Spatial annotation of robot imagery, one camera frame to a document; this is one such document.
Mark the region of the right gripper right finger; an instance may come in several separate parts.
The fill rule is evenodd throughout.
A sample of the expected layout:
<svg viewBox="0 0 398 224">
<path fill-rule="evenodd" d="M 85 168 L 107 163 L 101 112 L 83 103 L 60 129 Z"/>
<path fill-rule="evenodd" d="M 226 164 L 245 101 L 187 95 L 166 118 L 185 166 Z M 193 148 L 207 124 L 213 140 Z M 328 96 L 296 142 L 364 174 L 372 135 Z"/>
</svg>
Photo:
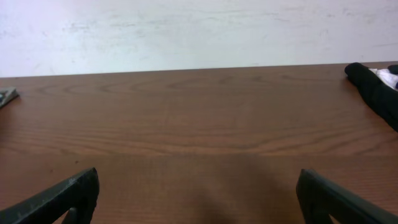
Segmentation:
<svg viewBox="0 0 398 224">
<path fill-rule="evenodd" d="M 306 224 L 397 223 L 397 216 L 324 178 L 312 169 L 302 169 L 296 185 L 298 202 Z"/>
</svg>

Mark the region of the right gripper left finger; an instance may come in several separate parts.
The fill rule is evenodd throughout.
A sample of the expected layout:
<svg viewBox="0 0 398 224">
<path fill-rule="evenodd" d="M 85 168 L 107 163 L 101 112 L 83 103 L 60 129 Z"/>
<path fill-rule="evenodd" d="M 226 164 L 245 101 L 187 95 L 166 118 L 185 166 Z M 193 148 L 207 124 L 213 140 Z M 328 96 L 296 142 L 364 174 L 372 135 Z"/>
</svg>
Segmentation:
<svg viewBox="0 0 398 224">
<path fill-rule="evenodd" d="M 53 223 L 64 213 L 68 213 L 64 223 L 90 223 L 99 192 L 96 169 L 85 169 L 1 210 L 1 223 Z"/>
</svg>

